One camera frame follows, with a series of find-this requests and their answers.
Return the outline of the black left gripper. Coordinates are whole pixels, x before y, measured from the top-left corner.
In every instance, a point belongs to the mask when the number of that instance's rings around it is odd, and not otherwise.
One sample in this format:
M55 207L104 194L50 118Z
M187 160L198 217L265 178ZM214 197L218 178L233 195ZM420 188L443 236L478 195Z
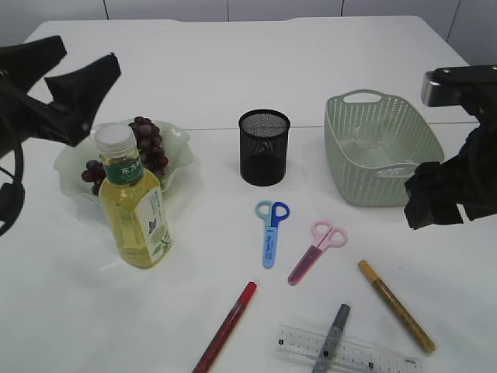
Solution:
M1 156L28 138L75 147L89 136L103 100L121 75L114 53L77 71L45 78L51 103L26 94L66 54L58 35L1 48Z

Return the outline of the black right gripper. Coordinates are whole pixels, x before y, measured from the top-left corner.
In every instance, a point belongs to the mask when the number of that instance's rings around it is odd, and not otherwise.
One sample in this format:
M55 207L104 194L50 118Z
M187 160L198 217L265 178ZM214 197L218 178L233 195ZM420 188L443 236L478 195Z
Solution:
M457 155L443 164L420 164L405 182L404 213L414 230L462 224L458 205L471 221L496 213L496 93L455 92L443 104L462 106L478 119L479 126Z

